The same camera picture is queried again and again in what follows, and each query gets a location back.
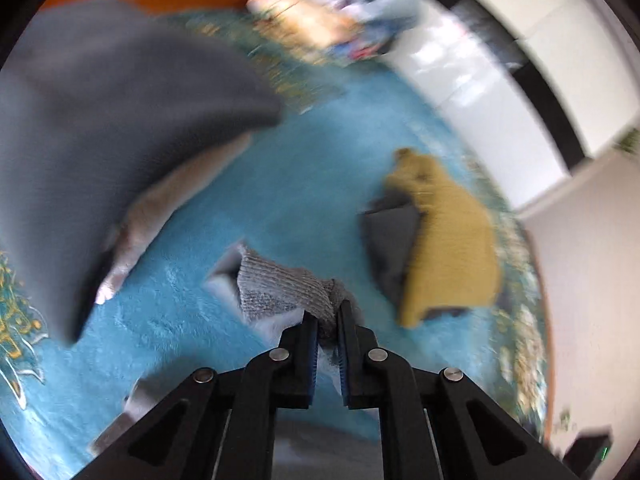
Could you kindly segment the folded dark grey garment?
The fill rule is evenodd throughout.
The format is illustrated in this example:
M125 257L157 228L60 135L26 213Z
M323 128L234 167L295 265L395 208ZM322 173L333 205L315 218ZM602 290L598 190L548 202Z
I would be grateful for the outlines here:
M51 335L78 341L137 198L280 115L217 39L125 0L38 12L1 70L1 244Z

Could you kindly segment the white black wardrobe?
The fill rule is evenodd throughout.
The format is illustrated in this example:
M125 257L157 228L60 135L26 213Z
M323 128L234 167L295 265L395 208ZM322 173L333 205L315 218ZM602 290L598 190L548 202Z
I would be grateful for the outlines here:
M422 0L387 61L517 210L639 123L639 20L625 0Z

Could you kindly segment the grey sweatshirt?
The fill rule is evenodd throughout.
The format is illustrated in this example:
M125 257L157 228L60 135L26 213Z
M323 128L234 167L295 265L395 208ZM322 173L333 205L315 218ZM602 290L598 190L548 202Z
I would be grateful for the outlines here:
M218 260L204 287L268 344L275 344L284 330L302 322L305 313L318 318L318 371L336 390L341 389L336 314L343 301L354 300L341 282L281 266L239 242ZM382 458L371 441L311 422L285 420L277 424L272 476L379 479Z

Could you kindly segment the yellow knitted sweater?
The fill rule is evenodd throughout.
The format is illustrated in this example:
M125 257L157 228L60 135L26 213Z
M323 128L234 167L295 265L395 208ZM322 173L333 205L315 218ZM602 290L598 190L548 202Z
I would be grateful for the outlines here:
M408 261L398 323L415 328L431 312L487 308L501 289L497 235L480 201L433 156L395 152L385 184L421 215Z

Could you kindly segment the hanging green plant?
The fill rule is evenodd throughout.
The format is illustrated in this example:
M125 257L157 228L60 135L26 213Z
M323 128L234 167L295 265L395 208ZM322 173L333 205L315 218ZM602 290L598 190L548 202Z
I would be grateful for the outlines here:
M629 156L638 158L640 154L640 130L631 128L620 137L616 143L616 148Z

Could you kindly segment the folded pink beige garment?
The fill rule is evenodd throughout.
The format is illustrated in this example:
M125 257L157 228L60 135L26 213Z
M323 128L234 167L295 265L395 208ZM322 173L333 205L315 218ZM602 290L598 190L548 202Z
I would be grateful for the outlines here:
M105 304L120 291L170 217L204 191L252 142L250 132L190 158L142 193L129 208L115 242L111 270L96 293Z

